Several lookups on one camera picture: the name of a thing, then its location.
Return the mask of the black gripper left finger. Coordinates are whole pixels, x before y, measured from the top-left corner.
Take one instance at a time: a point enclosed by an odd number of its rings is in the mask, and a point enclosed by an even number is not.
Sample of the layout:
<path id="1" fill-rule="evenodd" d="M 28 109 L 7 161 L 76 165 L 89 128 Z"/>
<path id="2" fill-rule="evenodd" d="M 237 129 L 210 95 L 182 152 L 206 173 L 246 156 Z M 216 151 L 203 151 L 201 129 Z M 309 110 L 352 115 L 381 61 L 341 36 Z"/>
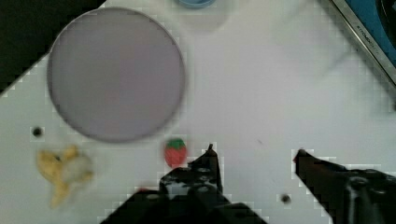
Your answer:
<path id="1" fill-rule="evenodd" d="M 186 167 L 160 179 L 157 190 L 141 189 L 100 224 L 267 224 L 243 203 L 222 193 L 213 147 Z"/>

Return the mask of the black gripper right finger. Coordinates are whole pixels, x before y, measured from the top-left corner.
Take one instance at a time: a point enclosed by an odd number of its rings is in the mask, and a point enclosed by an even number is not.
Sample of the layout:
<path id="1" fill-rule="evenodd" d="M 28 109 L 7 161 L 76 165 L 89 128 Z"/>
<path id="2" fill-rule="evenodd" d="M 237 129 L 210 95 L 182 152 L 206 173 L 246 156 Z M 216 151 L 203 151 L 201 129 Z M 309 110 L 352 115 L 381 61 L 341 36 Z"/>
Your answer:
<path id="1" fill-rule="evenodd" d="M 375 169 L 347 169 L 300 149 L 295 174 L 332 218 L 332 224 L 396 224 L 396 182 Z"/>

